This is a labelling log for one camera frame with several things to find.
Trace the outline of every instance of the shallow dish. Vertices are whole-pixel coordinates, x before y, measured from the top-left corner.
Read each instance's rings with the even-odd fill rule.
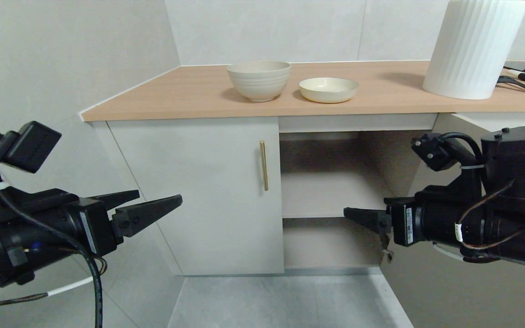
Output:
[[[339,77],[314,77],[299,83],[303,97],[312,102],[333,104],[347,102],[358,91],[359,83]]]

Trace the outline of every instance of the ceramic bowl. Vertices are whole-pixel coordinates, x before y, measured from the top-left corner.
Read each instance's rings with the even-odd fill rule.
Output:
[[[280,61],[250,61],[227,67],[232,85],[254,102],[268,102],[285,89],[291,64]]]
[[[338,77],[315,77],[299,83],[303,97],[312,102],[333,104],[347,102],[358,91],[359,83]]]

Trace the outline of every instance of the floor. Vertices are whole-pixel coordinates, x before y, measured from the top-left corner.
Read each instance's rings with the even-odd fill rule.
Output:
[[[412,328],[381,274],[185,280],[169,328]]]

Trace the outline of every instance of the cabinet door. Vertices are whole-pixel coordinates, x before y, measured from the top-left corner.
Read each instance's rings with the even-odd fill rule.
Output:
[[[158,224],[184,275],[284,272],[277,118],[109,125],[145,199],[183,196]]]
[[[484,124],[440,114],[433,131],[463,132],[479,142],[489,132],[485,128],[495,131],[525,125],[525,121],[506,120],[508,116],[524,115],[493,113]],[[495,121],[503,125],[494,125]],[[458,166],[433,172],[421,162],[410,195],[427,185],[447,185],[459,173]],[[394,259],[383,261],[381,270],[415,327],[525,327],[525,266],[508,261],[465,263],[442,255],[425,241],[411,247],[391,242],[388,249]]]

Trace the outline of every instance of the white ribbed vase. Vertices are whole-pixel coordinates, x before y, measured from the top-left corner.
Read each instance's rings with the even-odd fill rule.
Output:
[[[491,97],[524,14],[525,0],[450,0],[423,89]]]

